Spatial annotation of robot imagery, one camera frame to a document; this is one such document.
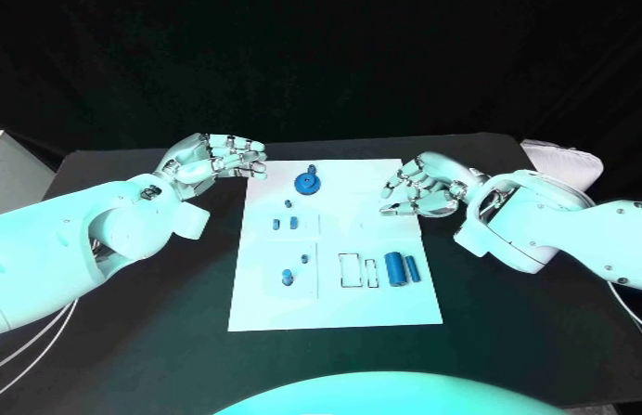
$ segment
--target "black table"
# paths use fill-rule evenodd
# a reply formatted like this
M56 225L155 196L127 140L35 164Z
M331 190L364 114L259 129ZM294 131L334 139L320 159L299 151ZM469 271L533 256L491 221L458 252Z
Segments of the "black table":
M425 150L489 175L533 169L494 134L268 147L272 160L407 161ZM163 153L73 153L48 196L150 172ZM561 407L642 399L642 335L605 282L566 254L535 275L476 258L452 240L462 210L420 219L443 325L227 332L245 188L220 180L193 200L212 212L202 239L174 236L81 299L58 344L0 396L4 414L207 414L276 386L366 370L443 373ZM4 340L17 346L43 325ZM3 368L3 382L29 359Z

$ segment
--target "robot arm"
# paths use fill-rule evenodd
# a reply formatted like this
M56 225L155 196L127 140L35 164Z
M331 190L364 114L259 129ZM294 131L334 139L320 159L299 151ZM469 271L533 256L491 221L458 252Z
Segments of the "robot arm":
M184 200L222 177L265 178L263 145L194 134L154 174L0 215L0 332L42 318L154 255L173 233L197 239L209 213Z
M383 215L451 215L459 201L466 218L455 241L476 256L491 253L518 271L537 273L559 250L607 281L642 289L642 245L636 231L642 202L594 206L589 196L531 171L492 178L443 155L423 153L397 171L381 191L406 184L409 201Z

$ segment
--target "robotic hand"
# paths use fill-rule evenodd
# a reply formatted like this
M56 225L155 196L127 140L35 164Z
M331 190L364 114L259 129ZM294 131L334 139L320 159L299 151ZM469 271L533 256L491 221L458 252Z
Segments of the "robotic hand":
M468 204L455 241L478 257L491 253L537 273L559 250L607 281L642 289L642 202L594 206L589 196L547 175L515 171L492 178L439 153L425 152L389 179L383 198L406 185L409 201L383 215L452 215Z
M0 332L62 308L154 255L173 233L197 239L210 214L186 200L222 177L266 178L263 149L246 138L193 134L154 174L1 214Z

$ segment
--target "white cable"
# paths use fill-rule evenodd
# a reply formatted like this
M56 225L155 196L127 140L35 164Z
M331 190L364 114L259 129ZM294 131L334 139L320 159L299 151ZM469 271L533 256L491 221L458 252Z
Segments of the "white cable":
M71 307L71 303L65 305L65 308L58 312L58 316L50 320L48 326L40 330L40 332L30 338L30 341L9 355L3 361L0 362L0 367L3 367L29 348L29 346L39 340L40 336L48 332L53 324L58 322L58 319L63 316L63 313Z
M17 380L20 380L20 378L27 374L27 372L30 371L30 369L33 368L33 366L37 364L37 361L40 360L40 358L45 356L45 353L49 351L49 348L53 346L53 343L56 342L58 337L60 336L60 333L63 332L65 329L65 325L69 322L69 318L71 315L73 314L73 309L76 308L76 304L78 304L78 299L72 302L71 304L71 310L66 313L66 319L63 322L63 325L60 326L60 329L58 330L56 335L53 336L53 339L49 342L48 347L45 347L43 353L40 353L40 355L33 359L33 362L29 364L27 368L23 370L23 372L16 376L16 378L13 379L13 381L3 387L3 390L0 390L0 395L4 394L6 390L16 384Z
M625 304L625 301L619 297L619 293L615 291L613 284L609 281L606 283L609 284L609 288L612 289L615 299L618 300L620 305L625 307L625 310L629 313L629 316L635 319L635 322L638 322L638 324L642 325L642 319L635 315L633 311L629 309L629 306Z

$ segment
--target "white paper sheet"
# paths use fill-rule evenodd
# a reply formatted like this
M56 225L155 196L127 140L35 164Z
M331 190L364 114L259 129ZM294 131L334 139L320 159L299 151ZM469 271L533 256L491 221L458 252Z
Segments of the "white paper sheet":
M321 189L302 196L294 179L311 163ZM266 164L268 180L248 181L229 331L440 324L417 217L379 215L387 202L406 200L403 188L386 201L379 197L402 161ZM285 200L292 202L289 209ZM291 229L292 216L297 229ZM422 277L412 282L407 275L403 287L392 287L387 281L384 255L393 251L415 257ZM341 286L340 253L358 254L361 287ZM376 263L379 288L369 287L367 259ZM284 269L294 275L289 287L281 281Z

